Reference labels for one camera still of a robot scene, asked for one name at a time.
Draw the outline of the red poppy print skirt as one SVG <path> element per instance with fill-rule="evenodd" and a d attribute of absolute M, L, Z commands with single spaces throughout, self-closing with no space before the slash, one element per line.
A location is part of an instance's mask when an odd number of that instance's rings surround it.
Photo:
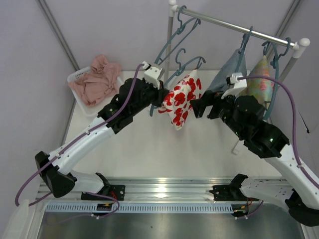
<path fill-rule="evenodd" d="M 192 110 L 190 101 L 200 99 L 202 96 L 202 83 L 198 70 L 192 70 L 165 96 L 158 113 L 167 113 L 171 124 L 180 130 Z"/>

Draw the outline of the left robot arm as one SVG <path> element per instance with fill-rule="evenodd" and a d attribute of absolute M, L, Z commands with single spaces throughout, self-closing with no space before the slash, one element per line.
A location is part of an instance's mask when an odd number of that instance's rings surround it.
<path fill-rule="evenodd" d="M 118 94 L 105 105 L 96 118 L 71 142 L 49 154 L 35 156 L 40 177 L 55 198 L 70 192 L 108 195 L 110 183 L 101 173 L 74 171 L 74 166 L 101 142 L 115 136 L 133 122 L 133 117 L 153 104 L 160 106 L 169 90 L 160 83 L 156 88 L 145 79 L 127 79 Z"/>

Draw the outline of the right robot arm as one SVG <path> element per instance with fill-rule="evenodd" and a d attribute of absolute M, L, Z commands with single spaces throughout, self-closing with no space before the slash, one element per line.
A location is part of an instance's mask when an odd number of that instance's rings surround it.
<path fill-rule="evenodd" d="M 196 118 L 207 106 L 209 119 L 220 118 L 247 149 L 276 168 L 289 186 L 276 186 L 237 174 L 228 185 L 214 186 L 210 193 L 219 201 L 263 200 L 286 210 L 297 222 L 315 227 L 319 224 L 319 190 L 301 171 L 301 160 L 282 131 L 263 121 L 264 107 L 253 96 L 222 97 L 221 92 L 206 91 L 190 102 Z"/>

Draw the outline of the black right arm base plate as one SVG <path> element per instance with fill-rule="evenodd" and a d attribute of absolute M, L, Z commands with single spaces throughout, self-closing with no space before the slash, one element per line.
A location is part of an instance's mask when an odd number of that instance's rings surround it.
<path fill-rule="evenodd" d="M 238 188 L 232 188 L 229 185 L 214 185 L 209 190 L 214 196 L 215 201 L 238 201 L 238 202 L 257 202 L 259 199 L 246 197 Z"/>

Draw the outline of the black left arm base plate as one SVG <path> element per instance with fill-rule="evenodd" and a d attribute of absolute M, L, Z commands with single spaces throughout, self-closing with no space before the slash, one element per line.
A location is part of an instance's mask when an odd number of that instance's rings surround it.
<path fill-rule="evenodd" d="M 106 198 L 103 198 L 103 196 L 112 197 L 114 199 L 117 199 L 118 201 L 123 201 L 125 197 L 125 185 L 110 185 L 108 188 L 104 187 L 102 188 L 98 193 L 97 196 L 84 193 L 81 194 L 81 200 L 86 201 L 102 201 L 107 200 Z"/>

